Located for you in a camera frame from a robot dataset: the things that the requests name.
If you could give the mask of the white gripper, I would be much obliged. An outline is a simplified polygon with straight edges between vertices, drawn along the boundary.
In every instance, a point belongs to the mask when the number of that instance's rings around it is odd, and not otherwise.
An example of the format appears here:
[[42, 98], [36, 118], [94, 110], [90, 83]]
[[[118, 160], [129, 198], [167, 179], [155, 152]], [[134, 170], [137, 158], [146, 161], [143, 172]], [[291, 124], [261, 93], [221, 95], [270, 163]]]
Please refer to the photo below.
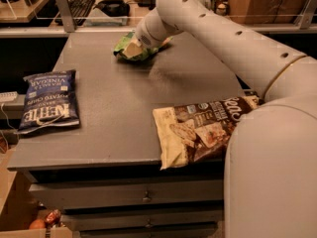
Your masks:
[[158, 48], [169, 37], [178, 35], [181, 30], [165, 23], [157, 8], [150, 11], [138, 24], [136, 39], [131, 39], [123, 48], [122, 54], [131, 59], [140, 56], [145, 48]]

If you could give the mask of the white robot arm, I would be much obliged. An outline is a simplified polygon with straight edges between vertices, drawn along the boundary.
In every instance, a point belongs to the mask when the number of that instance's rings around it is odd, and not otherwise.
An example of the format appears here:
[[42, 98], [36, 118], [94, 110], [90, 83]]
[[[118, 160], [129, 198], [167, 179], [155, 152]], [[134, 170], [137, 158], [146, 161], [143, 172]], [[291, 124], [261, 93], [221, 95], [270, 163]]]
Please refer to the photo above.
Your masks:
[[264, 100], [227, 148], [225, 237], [317, 238], [317, 60], [207, 4], [156, 0], [136, 38], [153, 48], [187, 32]]

